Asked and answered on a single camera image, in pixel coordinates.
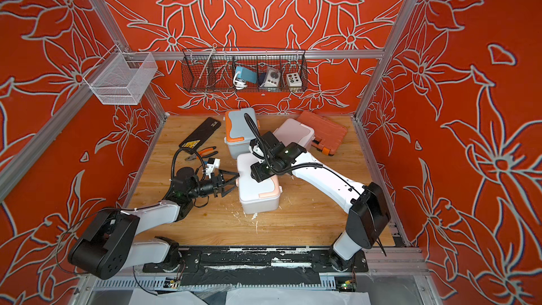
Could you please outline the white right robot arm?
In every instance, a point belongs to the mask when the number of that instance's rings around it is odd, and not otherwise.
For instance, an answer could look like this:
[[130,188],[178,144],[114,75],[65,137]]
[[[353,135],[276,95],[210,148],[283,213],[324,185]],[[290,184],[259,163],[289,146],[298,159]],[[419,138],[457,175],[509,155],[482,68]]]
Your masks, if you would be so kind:
[[284,145],[270,131],[260,135],[249,114],[245,113],[244,119],[255,136],[250,145],[257,157],[251,165],[252,179],[261,183],[273,176],[293,175],[316,187],[347,213],[345,230],[329,251],[334,269],[347,270],[359,251],[381,243],[380,235],[388,226],[390,212],[378,184],[355,182],[324,165],[302,145]]

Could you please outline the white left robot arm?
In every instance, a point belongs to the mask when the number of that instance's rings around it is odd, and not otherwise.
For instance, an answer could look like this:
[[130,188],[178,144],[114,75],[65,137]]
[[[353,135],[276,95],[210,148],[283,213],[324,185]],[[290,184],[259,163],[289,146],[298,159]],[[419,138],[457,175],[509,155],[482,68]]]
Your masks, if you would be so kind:
[[104,208],[71,247],[68,262],[101,280],[125,268],[154,264],[165,272],[182,272],[186,264],[173,239],[135,238],[161,225],[177,223],[195,208],[197,199],[225,197],[236,187],[237,172],[223,170],[218,159],[204,159],[197,151],[181,147],[172,158],[169,189],[163,199],[141,208]]

